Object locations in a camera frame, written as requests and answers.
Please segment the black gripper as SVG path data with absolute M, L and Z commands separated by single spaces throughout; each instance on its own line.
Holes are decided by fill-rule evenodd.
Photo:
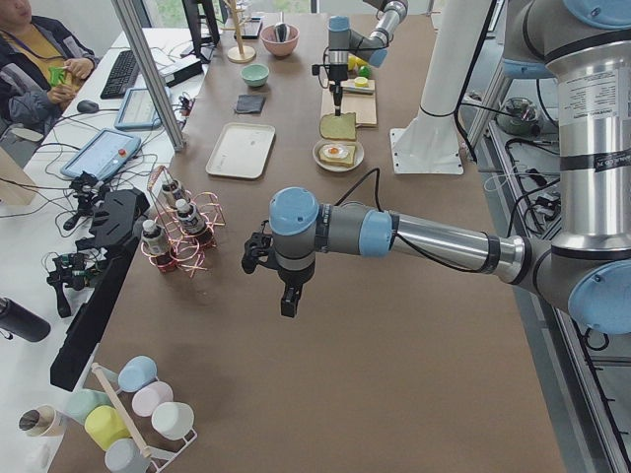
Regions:
M 252 233 L 245 242 L 242 267 L 247 274 L 253 273 L 257 265 L 275 270 L 285 284 L 281 298 L 281 314 L 295 317 L 302 288 L 315 273 L 315 256 L 311 254 L 306 262 L 298 264 L 297 269 L 291 269 L 289 262 L 280 261 L 280 254 L 276 253 L 272 241 L 272 234 L 267 234 L 265 231 Z
M 330 64 L 328 68 L 328 81 L 329 90 L 333 94 L 334 114 L 335 116 L 341 115 L 341 104 L 343 98 L 344 82 L 344 65 L 343 64 Z

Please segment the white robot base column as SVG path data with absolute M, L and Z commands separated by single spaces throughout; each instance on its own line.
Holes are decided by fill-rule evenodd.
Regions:
M 456 130 L 461 93 L 477 46 L 486 37 L 494 1 L 449 1 L 430 60 L 417 116 L 391 130 L 397 174 L 462 174 Z

